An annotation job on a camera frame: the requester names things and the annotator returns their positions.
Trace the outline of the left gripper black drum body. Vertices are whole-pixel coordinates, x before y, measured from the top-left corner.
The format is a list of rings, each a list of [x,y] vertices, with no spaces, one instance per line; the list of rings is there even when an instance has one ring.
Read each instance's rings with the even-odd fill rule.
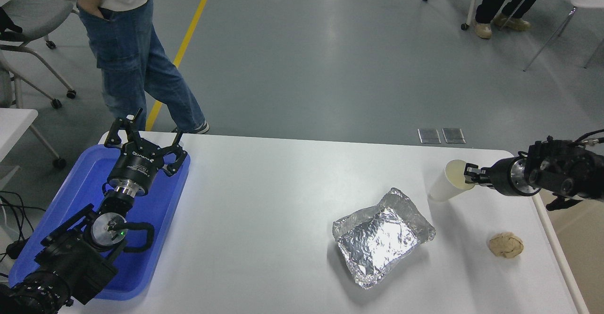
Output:
[[[153,143],[124,144],[107,182],[113,188],[127,185],[136,190],[137,196],[147,195],[159,169],[164,165],[159,151],[160,147]]]

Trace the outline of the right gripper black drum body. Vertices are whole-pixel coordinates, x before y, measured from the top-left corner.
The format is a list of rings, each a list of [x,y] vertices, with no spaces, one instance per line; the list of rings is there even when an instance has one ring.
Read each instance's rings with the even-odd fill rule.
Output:
[[[516,189],[511,180],[511,169],[516,158],[511,157],[497,161],[488,168],[489,188],[506,196],[516,196]]]

